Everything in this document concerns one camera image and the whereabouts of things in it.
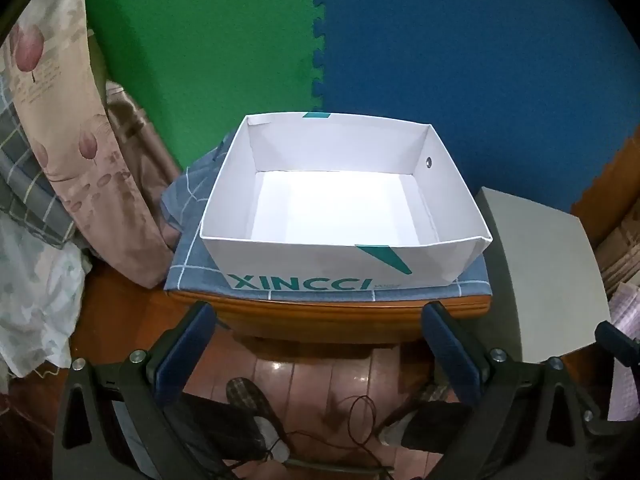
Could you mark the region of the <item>left plaid slipper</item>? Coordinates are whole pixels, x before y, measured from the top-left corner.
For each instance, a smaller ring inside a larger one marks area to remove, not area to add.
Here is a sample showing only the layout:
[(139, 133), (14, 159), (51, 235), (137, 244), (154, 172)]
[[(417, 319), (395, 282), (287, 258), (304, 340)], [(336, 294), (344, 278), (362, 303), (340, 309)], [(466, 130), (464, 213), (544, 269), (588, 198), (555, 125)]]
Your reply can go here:
[(262, 438), (267, 460), (284, 464), (291, 457), (290, 441), (280, 418), (267, 397), (254, 382), (245, 377), (230, 379), (226, 385), (229, 403), (250, 415)]

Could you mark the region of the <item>wooden nightstand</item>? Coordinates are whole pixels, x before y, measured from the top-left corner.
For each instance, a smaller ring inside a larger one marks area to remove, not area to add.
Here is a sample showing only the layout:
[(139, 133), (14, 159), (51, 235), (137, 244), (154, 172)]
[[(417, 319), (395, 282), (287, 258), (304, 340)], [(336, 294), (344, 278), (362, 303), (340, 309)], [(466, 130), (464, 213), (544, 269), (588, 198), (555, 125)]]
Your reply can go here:
[(183, 304), (205, 301), (240, 336), (304, 344), (400, 344), (421, 336), (424, 300), (291, 302), (172, 290)]

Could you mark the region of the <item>white patterned cloth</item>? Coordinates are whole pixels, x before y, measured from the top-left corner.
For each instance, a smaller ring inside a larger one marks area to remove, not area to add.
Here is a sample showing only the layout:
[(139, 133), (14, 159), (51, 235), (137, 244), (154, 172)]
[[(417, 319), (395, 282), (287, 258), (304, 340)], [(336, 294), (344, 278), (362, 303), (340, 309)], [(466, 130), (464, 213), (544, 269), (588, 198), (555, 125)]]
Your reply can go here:
[(1, 390), (41, 364), (70, 367), (88, 259), (76, 244), (53, 247), (1, 215)]

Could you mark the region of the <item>brown foam mat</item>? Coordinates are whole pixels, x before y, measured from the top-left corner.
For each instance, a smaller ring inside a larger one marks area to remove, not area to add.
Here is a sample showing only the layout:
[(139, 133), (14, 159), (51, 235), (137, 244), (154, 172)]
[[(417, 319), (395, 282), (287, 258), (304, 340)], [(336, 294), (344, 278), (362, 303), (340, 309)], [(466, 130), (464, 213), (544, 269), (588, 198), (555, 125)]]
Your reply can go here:
[(596, 248), (620, 224), (639, 198), (639, 128), (570, 207)]

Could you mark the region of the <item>blue checked cloth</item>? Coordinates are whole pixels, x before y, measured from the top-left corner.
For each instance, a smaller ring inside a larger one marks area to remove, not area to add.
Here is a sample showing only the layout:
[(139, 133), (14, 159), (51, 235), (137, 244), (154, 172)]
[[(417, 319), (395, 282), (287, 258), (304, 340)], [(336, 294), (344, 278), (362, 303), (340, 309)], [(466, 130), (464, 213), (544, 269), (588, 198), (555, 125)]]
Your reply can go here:
[(371, 302), (443, 300), (491, 295), (483, 257), (478, 257), (452, 284), (444, 287), (369, 290), (368, 292), (270, 292), (269, 290), (234, 290), (219, 271), (200, 239), (202, 215), (233, 134), (228, 133), (208, 153), (196, 160), (166, 188), (160, 198), (164, 219), (179, 233), (165, 289), (168, 292), (198, 292), (233, 299), (301, 302)]

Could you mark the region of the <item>beige floral curtain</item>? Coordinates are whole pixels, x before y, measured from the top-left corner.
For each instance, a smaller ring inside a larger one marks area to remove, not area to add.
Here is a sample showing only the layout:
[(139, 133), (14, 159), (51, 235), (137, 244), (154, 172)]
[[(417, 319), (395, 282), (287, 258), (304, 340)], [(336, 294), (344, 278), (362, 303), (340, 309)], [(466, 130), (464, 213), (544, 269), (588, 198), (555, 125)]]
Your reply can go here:
[(108, 76), (85, 0), (27, 0), (1, 41), (1, 75), (75, 228), (125, 278), (160, 284), (178, 240), (160, 196), (180, 170), (144, 109)]

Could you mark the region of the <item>white XINCCI cardboard box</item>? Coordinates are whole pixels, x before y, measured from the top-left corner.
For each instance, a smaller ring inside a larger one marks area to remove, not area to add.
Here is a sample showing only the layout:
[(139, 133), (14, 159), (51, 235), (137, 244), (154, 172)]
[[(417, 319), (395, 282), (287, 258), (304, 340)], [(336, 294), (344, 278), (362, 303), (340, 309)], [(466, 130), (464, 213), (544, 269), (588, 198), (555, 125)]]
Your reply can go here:
[(433, 126), (332, 113), (246, 116), (200, 237), (242, 292), (453, 283), (492, 237)]

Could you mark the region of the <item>grey plaid cloth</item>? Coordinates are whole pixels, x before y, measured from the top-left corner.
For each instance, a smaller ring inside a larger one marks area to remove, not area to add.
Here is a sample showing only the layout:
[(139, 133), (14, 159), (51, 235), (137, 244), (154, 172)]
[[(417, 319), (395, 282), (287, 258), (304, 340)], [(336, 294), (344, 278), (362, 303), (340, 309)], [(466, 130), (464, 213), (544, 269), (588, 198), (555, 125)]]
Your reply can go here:
[(1, 210), (45, 243), (61, 248), (76, 226), (26, 138), (8, 84), (1, 79)]

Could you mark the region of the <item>blue foam mat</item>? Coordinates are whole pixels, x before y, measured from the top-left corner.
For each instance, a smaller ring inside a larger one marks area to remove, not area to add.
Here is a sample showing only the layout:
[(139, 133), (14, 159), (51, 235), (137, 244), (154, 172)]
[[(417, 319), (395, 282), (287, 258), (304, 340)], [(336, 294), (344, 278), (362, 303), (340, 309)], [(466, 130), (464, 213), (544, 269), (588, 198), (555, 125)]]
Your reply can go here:
[(639, 123), (606, 0), (314, 0), (328, 112), (427, 122), (470, 188), (568, 209)]

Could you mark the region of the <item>green foam mat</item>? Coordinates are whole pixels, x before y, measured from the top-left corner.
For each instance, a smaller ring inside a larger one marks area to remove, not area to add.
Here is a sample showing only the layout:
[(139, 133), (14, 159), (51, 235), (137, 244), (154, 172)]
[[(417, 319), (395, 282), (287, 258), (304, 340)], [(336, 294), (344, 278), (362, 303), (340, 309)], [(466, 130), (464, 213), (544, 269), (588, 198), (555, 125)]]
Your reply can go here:
[(247, 114), (320, 106), (312, 0), (86, 0), (106, 67), (180, 167)]

